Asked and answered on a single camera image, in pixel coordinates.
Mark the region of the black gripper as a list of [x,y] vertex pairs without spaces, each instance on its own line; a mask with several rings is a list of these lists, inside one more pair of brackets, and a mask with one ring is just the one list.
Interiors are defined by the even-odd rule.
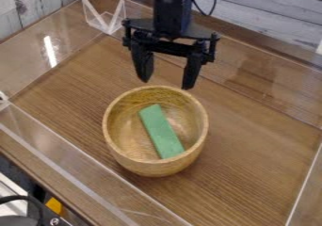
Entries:
[[215,59],[217,32],[193,22],[195,0],[154,0],[151,18],[126,18],[123,45],[131,51],[139,80],[154,73],[154,53],[187,57],[182,89],[193,89],[203,64]]

